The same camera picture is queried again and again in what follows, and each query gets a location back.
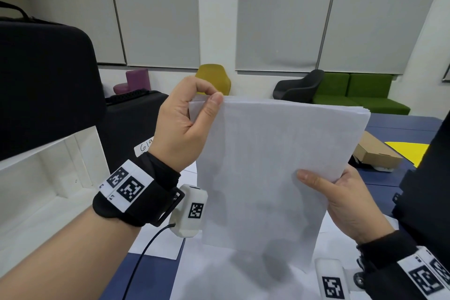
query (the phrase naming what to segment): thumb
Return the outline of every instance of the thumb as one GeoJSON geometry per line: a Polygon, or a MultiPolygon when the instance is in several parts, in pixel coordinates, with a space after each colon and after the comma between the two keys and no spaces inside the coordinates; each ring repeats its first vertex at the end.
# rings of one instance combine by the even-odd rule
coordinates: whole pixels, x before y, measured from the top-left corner
{"type": "Polygon", "coordinates": [[[202,110],[200,110],[192,129],[196,132],[207,135],[209,129],[211,128],[212,122],[219,112],[223,100],[224,96],[221,92],[212,94],[203,105],[202,110]]]}
{"type": "Polygon", "coordinates": [[[339,187],[313,172],[300,169],[297,171],[297,179],[310,188],[319,191],[329,200],[337,196],[339,187]]]}

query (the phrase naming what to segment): handwritten label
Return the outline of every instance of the handwritten label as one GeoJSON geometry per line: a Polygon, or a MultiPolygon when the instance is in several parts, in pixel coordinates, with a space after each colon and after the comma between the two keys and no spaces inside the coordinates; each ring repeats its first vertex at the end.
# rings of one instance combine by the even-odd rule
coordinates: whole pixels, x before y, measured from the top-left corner
{"type": "Polygon", "coordinates": [[[143,143],[140,143],[138,146],[135,147],[135,154],[137,157],[149,150],[149,147],[153,142],[153,138],[154,137],[151,137],[150,139],[145,140],[143,143]]]}

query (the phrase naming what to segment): purple stool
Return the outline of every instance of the purple stool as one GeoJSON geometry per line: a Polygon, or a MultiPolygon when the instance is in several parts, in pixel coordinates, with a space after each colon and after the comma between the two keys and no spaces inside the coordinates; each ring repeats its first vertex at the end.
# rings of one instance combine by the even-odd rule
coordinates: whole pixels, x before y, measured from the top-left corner
{"type": "Polygon", "coordinates": [[[116,84],[112,89],[116,94],[124,94],[137,89],[152,90],[148,69],[130,70],[126,72],[127,83],[116,84]]]}

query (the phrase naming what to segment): yellow paper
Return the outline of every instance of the yellow paper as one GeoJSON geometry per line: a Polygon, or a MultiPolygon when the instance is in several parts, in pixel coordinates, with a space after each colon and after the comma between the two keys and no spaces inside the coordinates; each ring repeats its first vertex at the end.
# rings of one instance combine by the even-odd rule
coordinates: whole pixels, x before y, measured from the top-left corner
{"type": "Polygon", "coordinates": [[[416,144],[411,142],[386,142],[386,144],[412,162],[414,167],[419,166],[428,146],[430,146],[428,144],[416,144]]]}

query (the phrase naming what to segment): black cable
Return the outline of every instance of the black cable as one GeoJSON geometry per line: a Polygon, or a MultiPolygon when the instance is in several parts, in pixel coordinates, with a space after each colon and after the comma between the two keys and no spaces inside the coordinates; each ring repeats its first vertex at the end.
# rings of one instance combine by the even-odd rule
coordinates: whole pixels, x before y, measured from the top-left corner
{"type": "Polygon", "coordinates": [[[162,228],[160,231],[158,231],[158,232],[156,233],[155,236],[153,236],[153,238],[150,240],[150,242],[148,243],[148,245],[145,247],[145,249],[144,249],[143,252],[141,253],[141,256],[139,256],[139,259],[138,259],[138,262],[136,263],[135,268],[133,269],[133,272],[132,272],[132,274],[131,274],[131,276],[130,276],[130,280],[128,280],[128,285],[127,285],[127,287],[126,287],[126,289],[125,289],[125,293],[123,294],[122,300],[125,300],[125,298],[127,297],[127,293],[128,293],[128,290],[130,289],[131,281],[133,280],[133,277],[134,277],[134,275],[135,275],[135,273],[136,273],[136,269],[138,269],[139,263],[140,263],[140,261],[142,260],[142,257],[143,257],[143,255],[145,254],[145,252],[147,251],[147,249],[149,248],[149,246],[152,244],[152,242],[155,240],[156,237],[158,237],[158,235],[159,235],[161,232],[163,232],[163,231],[166,230],[166,229],[173,228],[174,226],[175,226],[175,223],[166,225],[164,228],[162,228]]]}

